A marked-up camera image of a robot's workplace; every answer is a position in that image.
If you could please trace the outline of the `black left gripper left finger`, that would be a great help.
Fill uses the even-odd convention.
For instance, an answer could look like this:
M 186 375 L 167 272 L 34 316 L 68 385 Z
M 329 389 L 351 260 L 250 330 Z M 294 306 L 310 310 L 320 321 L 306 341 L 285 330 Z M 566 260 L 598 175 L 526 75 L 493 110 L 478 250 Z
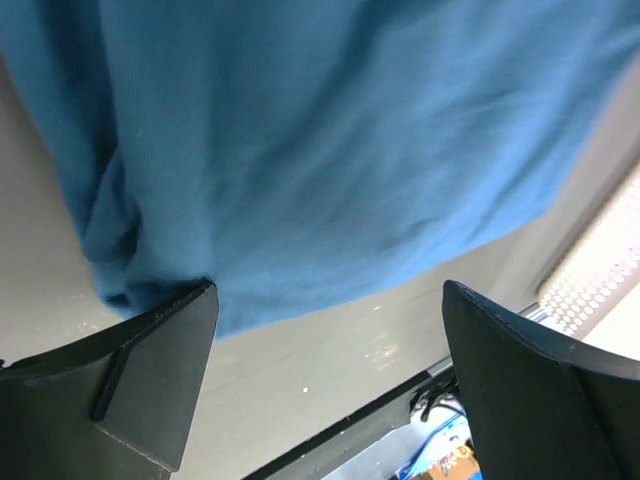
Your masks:
M 130 320 L 1 368 L 4 479 L 168 479 L 218 318 L 205 282 Z

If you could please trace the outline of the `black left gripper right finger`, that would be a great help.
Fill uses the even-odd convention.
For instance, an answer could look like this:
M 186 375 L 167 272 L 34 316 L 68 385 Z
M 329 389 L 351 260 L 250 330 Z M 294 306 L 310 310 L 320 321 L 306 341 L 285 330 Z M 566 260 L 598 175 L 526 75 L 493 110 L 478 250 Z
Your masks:
M 451 280 L 442 315 L 484 478 L 638 478 L 638 361 Z

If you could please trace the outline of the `white perforated plastic basket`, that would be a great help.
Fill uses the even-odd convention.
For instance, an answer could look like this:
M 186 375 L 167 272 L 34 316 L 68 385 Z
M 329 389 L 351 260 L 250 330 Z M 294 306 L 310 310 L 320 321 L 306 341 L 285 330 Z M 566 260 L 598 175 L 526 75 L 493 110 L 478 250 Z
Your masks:
M 539 322 L 585 338 L 639 283 L 639 175 L 632 174 L 540 286 Z

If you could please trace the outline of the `blue t shirt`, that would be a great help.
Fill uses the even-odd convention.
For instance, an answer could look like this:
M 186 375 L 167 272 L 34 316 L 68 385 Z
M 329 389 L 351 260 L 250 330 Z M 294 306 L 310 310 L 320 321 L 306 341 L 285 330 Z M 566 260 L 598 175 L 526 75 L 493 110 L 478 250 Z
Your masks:
M 543 214 L 638 51 L 635 1 L 1 5 L 98 296 L 210 280 L 219 338 Z

